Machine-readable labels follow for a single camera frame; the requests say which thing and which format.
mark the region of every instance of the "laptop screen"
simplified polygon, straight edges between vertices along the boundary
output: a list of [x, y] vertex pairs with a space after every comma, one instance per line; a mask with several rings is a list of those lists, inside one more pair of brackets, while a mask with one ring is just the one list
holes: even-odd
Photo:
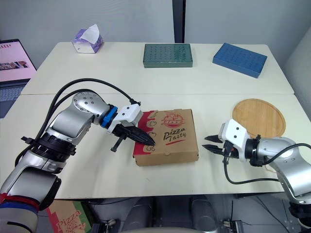
[[19, 40], [0, 42], [0, 82], [30, 79], [35, 72]]

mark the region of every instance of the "red strap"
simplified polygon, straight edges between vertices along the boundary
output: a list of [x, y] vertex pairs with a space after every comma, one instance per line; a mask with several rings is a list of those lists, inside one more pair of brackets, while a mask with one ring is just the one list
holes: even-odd
[[39, 204], [30, 198], [21, 197], [21, 196], [8, 196], [7, 193], [1, 193], [0, 194], [0, 204], [4, 203], [5, 201], [17, 201], [22, 202], [28, 205], [33, 206], [37, 210], [39, 210]]

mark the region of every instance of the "green tray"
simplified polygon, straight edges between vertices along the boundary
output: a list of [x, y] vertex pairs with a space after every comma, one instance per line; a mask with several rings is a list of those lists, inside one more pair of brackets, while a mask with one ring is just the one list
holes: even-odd
[[192, 67], [190, 44], [145, 44], [145, 68]]

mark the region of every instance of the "cardboard box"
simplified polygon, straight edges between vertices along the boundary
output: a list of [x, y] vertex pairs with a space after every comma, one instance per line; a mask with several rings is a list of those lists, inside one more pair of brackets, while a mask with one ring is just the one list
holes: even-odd
[[89, 233], [94, 223], [93, 214], [85, 203], [54, 200], [47, 208], [55, 233]]
[[138, 166], [187, 163], [199, 159], [191, 109], [144, 112], [138, 127], [155, 141], [155, 146], [135, 143], [133, 157]]

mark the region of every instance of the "white wall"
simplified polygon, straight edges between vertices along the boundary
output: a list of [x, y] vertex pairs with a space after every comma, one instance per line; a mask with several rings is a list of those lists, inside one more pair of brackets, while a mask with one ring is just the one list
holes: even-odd
[[311, 0], [187, 0], [186, 43], [266, 44], [282, 67], [311, 25]]
[[1, 0], [0, 39], [20, 39], [38, 68], [56, 43], [97, 23], [104, 41], [174, 42], [171, 0]]
[[311, 120], [311, 28], [291, 54], [283, 70]]

